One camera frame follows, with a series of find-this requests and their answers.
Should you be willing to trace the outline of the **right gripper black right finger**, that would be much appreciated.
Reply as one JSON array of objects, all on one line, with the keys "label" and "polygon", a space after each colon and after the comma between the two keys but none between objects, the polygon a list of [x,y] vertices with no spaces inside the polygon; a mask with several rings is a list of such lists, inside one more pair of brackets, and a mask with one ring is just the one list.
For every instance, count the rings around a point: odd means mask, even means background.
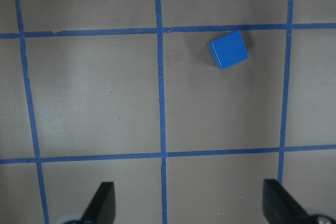
[{"label": "right gripper black right finger", "polygon": [[262,209],[268,223],[312,223],[310,215],[276,179],[264,179]]}]

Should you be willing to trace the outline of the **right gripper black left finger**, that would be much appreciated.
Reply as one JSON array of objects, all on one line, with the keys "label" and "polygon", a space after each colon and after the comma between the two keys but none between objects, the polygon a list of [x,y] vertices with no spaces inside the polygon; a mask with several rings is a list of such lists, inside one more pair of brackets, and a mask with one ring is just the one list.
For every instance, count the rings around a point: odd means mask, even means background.
[{"label": "right gripper black left finger", "polygon": [[85,209],[80,223],[112,224],[116,216],[113,182],[102,182]]}]

